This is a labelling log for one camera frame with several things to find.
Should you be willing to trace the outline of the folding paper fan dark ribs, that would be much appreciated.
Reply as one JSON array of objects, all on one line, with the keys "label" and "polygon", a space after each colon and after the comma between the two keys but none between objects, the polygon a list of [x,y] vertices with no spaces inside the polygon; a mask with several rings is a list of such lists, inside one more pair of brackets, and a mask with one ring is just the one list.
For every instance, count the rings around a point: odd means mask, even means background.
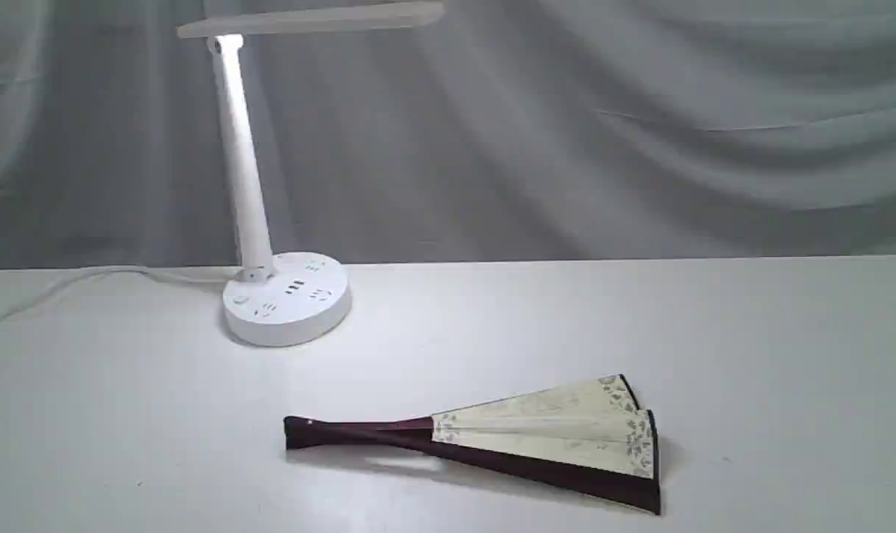
[{"label": "folding paper fan dark ribs", "polygon": [[661,515],[659,434],[623,374],[397,421],[289,415],[288,451],[391,446]]}]

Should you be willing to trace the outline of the white desk lamp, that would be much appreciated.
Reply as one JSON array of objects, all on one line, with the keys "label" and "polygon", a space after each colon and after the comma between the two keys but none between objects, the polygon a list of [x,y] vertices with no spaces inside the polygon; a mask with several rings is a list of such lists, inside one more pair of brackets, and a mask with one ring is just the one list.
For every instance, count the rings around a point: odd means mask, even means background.
[{"label": "white desk lamp", "polygon": [[438,1],[405,1],[269,11],[191,21],[181,39],[201,39],[213,58],[239,269],[222,290],[222,316],[239,341],[295,346],[336,328],[351,310],[350,278],[337,260],[316,252],[273,252],[241,51],[249,35],[360,33],[433,24]]}]

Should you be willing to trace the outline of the grey backdrop curtain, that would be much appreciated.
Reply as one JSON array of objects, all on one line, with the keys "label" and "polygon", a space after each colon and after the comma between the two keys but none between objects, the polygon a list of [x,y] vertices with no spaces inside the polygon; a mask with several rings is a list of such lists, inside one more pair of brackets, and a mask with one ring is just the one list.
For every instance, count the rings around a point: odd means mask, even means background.
[{"label": "grey backdrop curtain", "polygon": [[[212,56],[330,1],[0,1],[0,269],[235,264]],[[447,1],[248,36],[275,252],[896,254],[896,1]]]}]

